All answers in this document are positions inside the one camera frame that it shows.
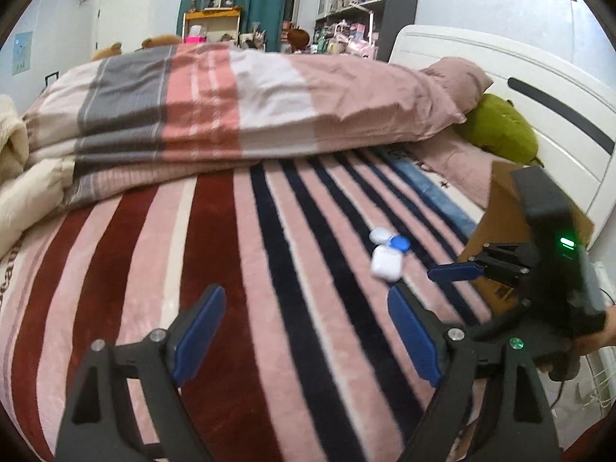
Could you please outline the right hand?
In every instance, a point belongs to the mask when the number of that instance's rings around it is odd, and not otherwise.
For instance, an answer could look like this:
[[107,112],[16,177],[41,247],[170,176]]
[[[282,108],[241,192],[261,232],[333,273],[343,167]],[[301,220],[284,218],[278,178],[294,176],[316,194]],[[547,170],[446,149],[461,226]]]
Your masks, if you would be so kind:
[[575,358],[589,355],[589,353],[597,352],[603,347],[615,346],[616,322],[615,322],[616,306],[606,306],[604,308],[603,329],[594,334],[589,334],[581,337],[565,337],[562,346],[567,353],[571,353]]

